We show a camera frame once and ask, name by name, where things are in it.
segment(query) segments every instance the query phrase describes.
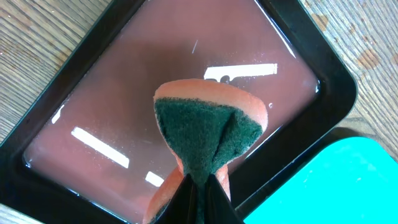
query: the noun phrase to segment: turquoise object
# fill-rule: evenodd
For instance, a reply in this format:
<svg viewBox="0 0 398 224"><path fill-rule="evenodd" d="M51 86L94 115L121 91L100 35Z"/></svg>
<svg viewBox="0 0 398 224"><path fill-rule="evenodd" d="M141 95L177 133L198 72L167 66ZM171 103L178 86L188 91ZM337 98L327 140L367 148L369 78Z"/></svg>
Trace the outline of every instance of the turquoise object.
<svg viewBox="0 0 398 224"><path fill-rule="evenodd" d="M371 139L340 140L315 156L245 220L398 223L398 164Z"/></svg>

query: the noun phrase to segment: wood surface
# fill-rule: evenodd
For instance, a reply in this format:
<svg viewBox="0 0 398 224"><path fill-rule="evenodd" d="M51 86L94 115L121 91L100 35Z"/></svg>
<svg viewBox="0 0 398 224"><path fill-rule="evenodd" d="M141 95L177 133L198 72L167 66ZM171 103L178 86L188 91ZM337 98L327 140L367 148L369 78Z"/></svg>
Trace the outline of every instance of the wood surface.
<svg viewBox="0 0 398 224"><path fill-rule="evenodd" d="M358 82L356 105L339 126L398 160L398 1L300 1ZM0 0L0 142L109 2ZM0 206L1 223L35 223L17 216Z"/></svg>

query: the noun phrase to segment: green fabric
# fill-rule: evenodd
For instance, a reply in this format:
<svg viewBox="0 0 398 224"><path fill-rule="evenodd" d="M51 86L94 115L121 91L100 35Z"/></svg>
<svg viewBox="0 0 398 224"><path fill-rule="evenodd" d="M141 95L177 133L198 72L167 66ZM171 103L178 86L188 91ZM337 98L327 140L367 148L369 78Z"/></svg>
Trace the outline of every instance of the green fabric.
<svg viewBox="0 0 398 224"><path fill-rule="evenodd" d="M193 99L161 98L155 113L167 144L191 174L199 195L210 174L242 155L262 134L261 125L242 110ZM198 198L197 223L203 223L203 197Z"/></svg>

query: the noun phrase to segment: black tray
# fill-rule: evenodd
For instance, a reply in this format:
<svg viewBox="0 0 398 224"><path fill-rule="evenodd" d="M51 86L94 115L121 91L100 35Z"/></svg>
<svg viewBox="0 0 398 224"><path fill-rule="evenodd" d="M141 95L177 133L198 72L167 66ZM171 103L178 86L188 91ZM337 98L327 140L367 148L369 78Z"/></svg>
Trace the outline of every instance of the black tray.
<svg viewBox="0 0 398 224"><path fill-rule="evenodd" d="M316 100L229 177L244 218L319 152L317 141L354 105L357 88L298 0L258 0L320 81ZM45 223L120 223L95 204L29 171L22 153L144 0L113 0L0 146L0 203Z"/></svg>

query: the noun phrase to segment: wooden table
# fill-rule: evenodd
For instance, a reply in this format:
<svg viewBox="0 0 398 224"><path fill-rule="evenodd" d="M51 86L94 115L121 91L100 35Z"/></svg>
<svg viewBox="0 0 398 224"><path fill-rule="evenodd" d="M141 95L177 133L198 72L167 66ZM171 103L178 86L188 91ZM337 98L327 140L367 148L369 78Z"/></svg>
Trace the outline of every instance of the wooden table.
<svg viewBox="0 0 398 224"><path fill-rule="evenodd" d="M356 105L339 125L398 160L398 1L300 1L358 82ZM109 2L0 0L0 142ZM2 223L31 223L17 216L0 206Z"/></svg>

